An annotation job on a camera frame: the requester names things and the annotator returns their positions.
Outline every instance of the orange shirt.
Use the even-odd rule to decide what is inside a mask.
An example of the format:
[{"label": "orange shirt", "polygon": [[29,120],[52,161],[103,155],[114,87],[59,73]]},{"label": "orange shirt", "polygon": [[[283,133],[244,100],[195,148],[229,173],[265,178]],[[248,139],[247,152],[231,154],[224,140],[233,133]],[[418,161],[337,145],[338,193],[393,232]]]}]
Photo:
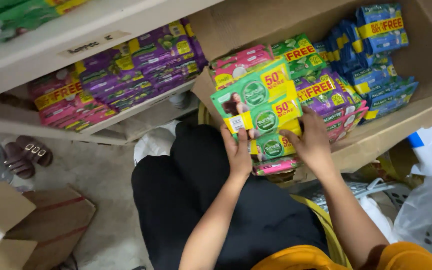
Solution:
[{"label": "orange shirt", "polygon": [[[323,251],[310,245],[297,245],[275,253],[251,270],[348,270],[334,263]],[[387,246],[377,270],[432,270],[432,255],[410,242]]]}]

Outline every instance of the concrete floor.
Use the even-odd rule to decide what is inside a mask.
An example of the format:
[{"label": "concrete floor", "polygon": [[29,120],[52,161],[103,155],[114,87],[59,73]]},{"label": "concrete floor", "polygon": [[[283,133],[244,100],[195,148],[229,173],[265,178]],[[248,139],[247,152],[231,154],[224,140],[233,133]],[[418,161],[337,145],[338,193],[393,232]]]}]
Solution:
[{"label": "concrete floor", "polygon": [[[16,136],[0,135],[3,144]],[[80,270],[153,270],[133,200],[132,146],[111,146],[38,138],[54,153],[51,166],[36,166],[36,190],[71,184],[92,201],[97,212],[75,249]]]}]

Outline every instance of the sandal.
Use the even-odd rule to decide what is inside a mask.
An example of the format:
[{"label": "sandal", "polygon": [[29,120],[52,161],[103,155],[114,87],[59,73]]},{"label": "sandal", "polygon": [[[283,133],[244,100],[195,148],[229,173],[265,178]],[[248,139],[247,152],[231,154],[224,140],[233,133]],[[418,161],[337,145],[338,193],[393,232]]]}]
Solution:
[{"label": "sandal", "polygon": [[42,142],[31,136],[19,136],[16,144],[24,151],[24,156],[43,167],[48,167],[53,162],[53,152]]},{"label": "sandal", "polygon": [[6,152],[6,160],[4,165],[9,171],[22,179],[29,179],[36,173],[33,163],[27,160],[24,156],[23,149],[16,143],[10,142],[4,146]]}]

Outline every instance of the shelf label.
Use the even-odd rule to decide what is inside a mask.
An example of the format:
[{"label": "shelf label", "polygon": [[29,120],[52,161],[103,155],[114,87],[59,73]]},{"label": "shelf label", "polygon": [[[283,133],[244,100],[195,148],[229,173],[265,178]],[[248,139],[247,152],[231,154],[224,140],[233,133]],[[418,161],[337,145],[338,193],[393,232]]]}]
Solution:
[{"label": "shelf label", "polygon": [[65,57],[65,58],[71,58],[74,57],[82,52],[87,52],[89,50],[98,48],[101,45],[105,45],[107,43],[113,42],[114,40],[121,39],[125,36],[129,36],[131,33],[123,32],[123,31],[114,31],[111,33],[107,33],[104,35],[101,35],[100,37],[90,40],[88,42],[84,42],[78,46],[74,46],[72,48],[69,48],[67,50],[64,50],[58,55]]}]

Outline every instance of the barcode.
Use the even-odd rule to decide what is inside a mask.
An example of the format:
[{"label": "barcode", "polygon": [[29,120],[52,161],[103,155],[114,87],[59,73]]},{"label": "barcode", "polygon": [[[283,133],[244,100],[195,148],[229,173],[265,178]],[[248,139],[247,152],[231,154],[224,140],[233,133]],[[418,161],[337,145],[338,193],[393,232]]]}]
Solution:
[{"label": "barcode", "polygon": [[243,117],[241,117],[241,115],[230,118],[229,123],[231,124],[231,127],[235,132],[238,132],[238,130],[242,128],[246,129],[246,127],[244,126]]},{"label": "barcode", "polygon": [[181,35],[180,28],[177,25],[173,26],[173,31],[172,32],[174,33],[175,36],[180,36]]}]

